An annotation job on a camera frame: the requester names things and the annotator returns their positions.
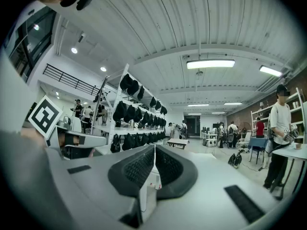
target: railing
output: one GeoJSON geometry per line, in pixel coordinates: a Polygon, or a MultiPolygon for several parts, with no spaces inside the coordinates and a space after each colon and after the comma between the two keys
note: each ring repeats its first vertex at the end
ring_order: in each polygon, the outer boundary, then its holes
{"type": "Polygon", "coordinates": [[[43,74],[90,95],[97,95],[99,92],[98,88],[63,72],[50,64],[47,64],[43,74]]]}

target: ceiling light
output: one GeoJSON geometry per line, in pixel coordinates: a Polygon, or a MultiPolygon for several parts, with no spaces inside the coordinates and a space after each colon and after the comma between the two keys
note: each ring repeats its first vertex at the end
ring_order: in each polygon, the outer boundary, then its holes
{"type": "Polygon", "coordinates": [[[209,104],[191,104],[191,105],[188,105],[188,106],[205,106],[205,105],[209,105],[209,104]]]}
{"type": "Polygon", "coordinates": [[[237,103],[225,103],[224,105],[241,105],[241,102],[237,102],[237,103]]]}
{"type": "Polygon", "coordinates": [[[204,59],[191,60],[187,62],[188,69],[207,68],[207,67],[233,67],[235,61],[233,59],[204,59]]]}
{"type": "Polygon", "coordinates": [[[280,77],[282,75],[282,73],[280,71],[273,70],[271,68],[265,67],[264,65],[262,65],[260,67],[259,71],[269,73],[269,74],[274,75],[276,77],[280,77]]]}
{"type": "Polygon", "coordinates": [[[71,51],[72,51],[72,53],[74,53],[74,54],[77,54],[77,53],[78,53],[78,51],[77,51],[76,48],[71,48],[71,51]]]}

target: fluorescent light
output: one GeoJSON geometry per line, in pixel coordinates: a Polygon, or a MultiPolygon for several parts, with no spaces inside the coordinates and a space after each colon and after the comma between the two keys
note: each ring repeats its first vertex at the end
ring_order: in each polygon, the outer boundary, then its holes
{"type": "Polygon", "coordinates": [[[224,105],[241,105],[241,102],[237,102],[237,103],[225,103],[224,105]]]}
{"type": "Polygon", "coordinates": [[[191,104],[191,105],[188,105],[188,106],[204,106],[204,105],[209,105],[209,104],[191,104]]]}
{"type": "Polygon", "coordinates": [[[72,53],[74,53],[74,54],[77,54],[77,53],[78,53],[78,51],[77,51],[76,48],[71,48],[71,51],[72,51],[72,53]]]}
{"type": "Polygon", "coordinates": [[[207,68],[207,67],[233,67],[235,61],[233,59],[204,59],[191,60],[187,62],[188,69],[207,68]]]}
{"type": "Polygon", "coordinates": [[[269,73],[269,74],[274,75],[276,77],[280,77],[282,75],[282,73],[280,71],[273,70],[271,68],[265,67],[264,65],[262,65],[260,67],[259,71],[269,73]]]}

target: floor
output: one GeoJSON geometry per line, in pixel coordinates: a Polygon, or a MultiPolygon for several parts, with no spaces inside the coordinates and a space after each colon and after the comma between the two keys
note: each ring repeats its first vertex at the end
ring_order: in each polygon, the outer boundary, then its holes
{"type": "MultiPolygon", "coordinates": [[[[202,140],[199,139],[199,137],[190,137],[189,138],[190,143],[187,144],[185,147],[185,150],[195,152],[195,153],[212,153],[218,160],[221,160],[225,163],[228,163],[228,160],[232,154],[237,154],[240,147],[236,147],[235,149],[229,149],[227,148],[227,145],[224,144],[224,148],[218,148],[216,147],[206,147],[202,145],[202,140]]],[[[254,152],[251,158],[251,161],[249,162],[249,155],[250,153],[243,152],[241,154],[242,156],[242,162],[240,166],[238,167],[238,171],[245,175],[247,178],[251,179],[252,181],[256,182],[260,186],[264,184],[264,180],[267,176],[268,169],[262,169],[261,171],[258,171],[259,168],[262,167],[262,155],[259,155],[258,163],[256,164],[256,157],[257,153],[254,152]]],[[[288,175],[290,165],[292,160],[289,159],[285,177],[283,179],[283,182],[286,179],[286,176],[288,175]]],[[[287,196],[291,195],[295,184],[297,182],[300,170],[302,167],[302,161],[295,161],[293,164],[292,171],[290,173],[289,179],[287,181],[287,184],[284,188],[283,192],[283,198],[285,199],[287,196]]],[[[154,185],[147,187],[147,209],[145,212],[143,212],[143,220],[146,221],[147,218],[149,218],[151,212],[154,210],[155,207],[155,194],[156,190],[154,188],[154,185]]]]}

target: white t-shirt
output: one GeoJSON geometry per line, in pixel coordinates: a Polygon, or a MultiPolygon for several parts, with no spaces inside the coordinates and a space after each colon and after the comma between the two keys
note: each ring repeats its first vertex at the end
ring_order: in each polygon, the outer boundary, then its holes
{"type": "Polygon", "coordinates": [[[84,110],[84,117],[90,117],[90,113],[92,112],[91,108],[86,108],[84,110]]]}
{"type": "Polygon", "coordinates": [[[229,132],[229,130],[230,130],[230,127],[233,129],[234,134],[236,134],[236,131],[238,130],[238,128],[236,127],[236,125],[231,124],[230,126],[228,126],[228,132],[229,132]]]}
{"type": "Polygon", "coordinates": [[[224,132],[224,127],[222,125],[220,126],[220,132],[221,134],[224,132]]]}
{"type": "MultiPolygon", "coordinates": [[[[289,124],[291,124],[291,112],[288,104],[280,105],[278,102],[274,104],[271,109],[271,128],[277,128],[279,131],[286,133],[289,131],[289,124]]],[[[277,134],[274,141],[278,144],[288,144],[283,138],[277,134]]]]}

